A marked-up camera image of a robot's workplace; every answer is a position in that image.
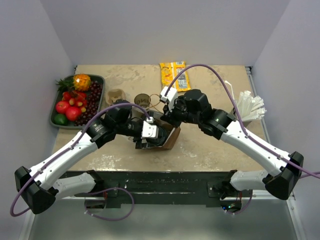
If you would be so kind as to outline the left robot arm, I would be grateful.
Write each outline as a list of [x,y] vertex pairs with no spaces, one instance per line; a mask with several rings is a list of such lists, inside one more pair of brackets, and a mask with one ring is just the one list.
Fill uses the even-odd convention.
[[[132,119],[132,108],[142,110],[144,118]],[[116,135],[132,137],[136,149],[162,147],[169,134],[154,117],[153,111],[119,100],[98,112],[65,146],[42,162],[14,172],[17,197],[27,210],[40,214],[58,199],[81,193],[99,196],[104,190],[101,178],[93,171],[75,177],[60,177],[87,155],[113,141]]]

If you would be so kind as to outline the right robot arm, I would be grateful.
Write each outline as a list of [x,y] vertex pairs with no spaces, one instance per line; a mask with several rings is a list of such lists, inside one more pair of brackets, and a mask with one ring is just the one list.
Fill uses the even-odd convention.
[[266,190],[280,200],[289,198],[302,174],[294,167],[303,165],[304,157],[299,152],[283,151],[242,128],[234,115],[212,108],[199,89],[179,96],[175,88],[166,86],[160,93],[160,101],[164,103],[163,121],[175,127],[181,123],[196,124],[204,134],[230,144],[263,167],[260,171],[231,170],[214,186],[222,198],[244,190]]

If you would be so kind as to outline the brown paper bag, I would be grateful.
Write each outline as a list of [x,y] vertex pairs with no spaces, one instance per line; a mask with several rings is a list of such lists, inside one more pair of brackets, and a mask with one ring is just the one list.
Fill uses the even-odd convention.
[[[145,110],[147,112],[149,112],[149,115],[151,117],[154,118],[154,122],[161,122],[161,123],[169,124],[169,123],[161,120],[161,116],[163,114],[160,111],[158,111],[158,109],[156,108],[156,106],[158,104],[159,104],[159,102],[156,103],[156,104],[152,104],[151,103],[151,97],[150,97],[150,106],[145,108]],[[164,146],[163,147],[158,147],[158,148],[152,148],[152,149],[153,150],[171,150],[174,147],[174,145],[175,145],[175,143],[176,143],[176,141],[177,141],[177,139],[179,137],[180,132],[181,132],[181,128],[180,127],[172,126],[172,132],[171,132],[167,142],[164,144]]]

